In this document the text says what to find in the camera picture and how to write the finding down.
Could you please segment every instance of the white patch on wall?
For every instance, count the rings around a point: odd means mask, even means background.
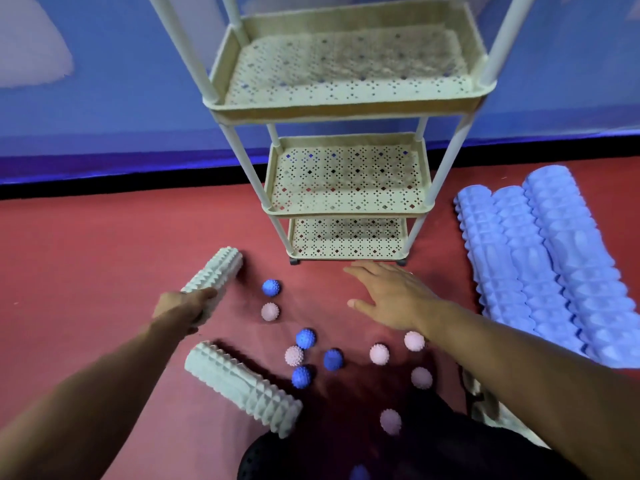
[[[640,0],[634,1],[631,10],[627,14],[627,20],[640,20]]]
[[[348,5],[354,0],[248,0],[242,6],[245,15],[270,13],[274,11],[302,10],[326,6]]]
[[[36,0],[0,0],[0,88],[53,82],[73,71],[67,44]]]
[[[204,67],[210,68],[227,28],[215,0],[170,0]]]

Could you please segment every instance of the black trim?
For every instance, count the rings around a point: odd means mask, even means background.
[[[444,149],[430,150],[428,153],[429,165],[431,169],[436,169],[442,161]],[[460,151],[454,166],[551,163],[635,155],[640,155],[640,136],[563,139],[466,146]],[[254,168],[258,173],[258,177],[260,177],[260,181],[263,182],[267,165],[254,165]],[[248,181],[239,166],[157,171],[35,184],[0,185],[0,200],[245,183],[248,183]]]

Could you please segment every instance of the perforated shelf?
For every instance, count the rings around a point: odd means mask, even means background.
[[[244,18],[205,102],[222,123],[473,111],[494,86],[476,75],[486,51],[466,4],[405,0]]]
[[[289,240],[298,259],[405,258],[406,220],[395,219],[292,219]]]
[[[265,190],[279,217],[412,216],[428,212],[424,140],[414,133],[281,138]]]

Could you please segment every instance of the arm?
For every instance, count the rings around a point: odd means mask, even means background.
[[[60,383],[0,431],[0,480],[99,479],[214,289],[165,293],[137,337]]]
[[[349,306],[420,331],[587,476],[640,478],[638,382],[441,300],[396,266],[358,262],[345,271],[375,302],[352,299]]]

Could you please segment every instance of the white foam roller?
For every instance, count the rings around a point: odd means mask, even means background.
[[[195,326],[203,325],[216,309],[225,295],[227,283],[236,277],[242,267],[242,254],[235,248],[222,248],[201,269],[181,291],[188,293],[212,287],[218,290],[218,295],[210,299]]]
[[[302,402],[211,342],[191,350],[184,368],[281,438],[291,433],[302,411]]]

